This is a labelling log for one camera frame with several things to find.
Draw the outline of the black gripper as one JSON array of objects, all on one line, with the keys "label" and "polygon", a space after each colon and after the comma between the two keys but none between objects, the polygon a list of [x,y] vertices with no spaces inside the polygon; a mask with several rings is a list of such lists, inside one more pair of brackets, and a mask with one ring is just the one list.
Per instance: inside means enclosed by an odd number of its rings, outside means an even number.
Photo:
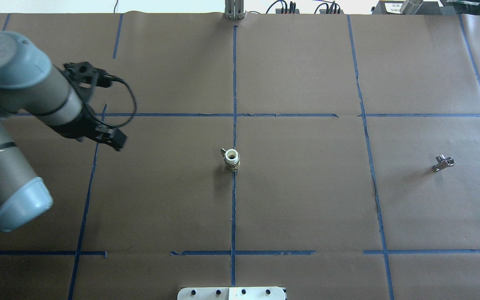
[{"label": "black gripper", "polygon": [[110,88],[113,82],[128,86],[128,83],[107,71],[92,66],[89,62],[65,63],[64,70],[59,70],[69,83],[70,91],[77,96],[77,114],[61,125],[51,125],[59,135],[81,141],[88,138],[99,144],[105,144],[119,152],[124,147],[127,136],[121,127],[128,125],[128,121],[120,125],[112,125],[101,121],[95,116],[95,111],[89,102],[96,87]]}]

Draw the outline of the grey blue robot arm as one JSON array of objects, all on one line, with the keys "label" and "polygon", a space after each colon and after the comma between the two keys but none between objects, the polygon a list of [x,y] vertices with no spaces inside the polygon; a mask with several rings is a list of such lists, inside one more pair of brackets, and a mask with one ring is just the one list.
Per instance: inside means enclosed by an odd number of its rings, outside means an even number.
[{"label": "grey blue robot arm", "polygon": [[[90,105],[97,88],[113,83],[126,87],[133,105],[128,120],[118,125],[99,119]],[[25,35],[0,31],[0,231],[20,228],[54,203],[9,131],[9,118],[26,112],[64,138],[87,138],[120,151],[127,140],[121,128],[133,120],[137,107],[124,79],[89,62],[59,68]]]}]

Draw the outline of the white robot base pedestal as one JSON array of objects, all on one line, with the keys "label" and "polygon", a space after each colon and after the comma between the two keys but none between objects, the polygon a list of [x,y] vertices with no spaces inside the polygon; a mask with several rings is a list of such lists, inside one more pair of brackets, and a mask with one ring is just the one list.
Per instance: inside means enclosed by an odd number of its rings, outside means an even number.
[{"label": "white robot base pedestal", "polygon": [[177,300],[287,300],[287,292],[278,286],[190,287],[180,289]]}]

